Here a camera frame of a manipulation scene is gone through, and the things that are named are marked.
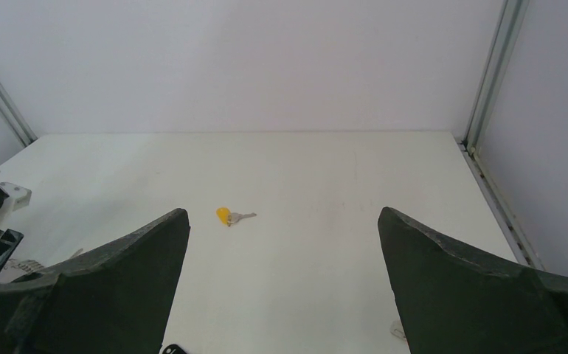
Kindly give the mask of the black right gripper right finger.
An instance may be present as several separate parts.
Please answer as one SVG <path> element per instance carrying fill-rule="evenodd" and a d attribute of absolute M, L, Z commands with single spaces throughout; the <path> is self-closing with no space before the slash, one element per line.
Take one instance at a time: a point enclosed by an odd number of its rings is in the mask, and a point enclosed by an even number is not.
<path fill-rule="evenodd" d="M 378 233 L 412 353 L 568 353 L 568 277 L 384 207 Z"/>

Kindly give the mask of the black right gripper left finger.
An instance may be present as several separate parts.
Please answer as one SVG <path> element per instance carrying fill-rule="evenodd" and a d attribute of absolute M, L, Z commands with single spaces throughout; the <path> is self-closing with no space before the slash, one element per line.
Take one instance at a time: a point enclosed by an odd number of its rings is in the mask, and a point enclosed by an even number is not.
<path fill-rule="evenodd" d="M 158 353 L 189 236 L 187 211 L 178 208 L 0 283 L 0 353 Z"/>

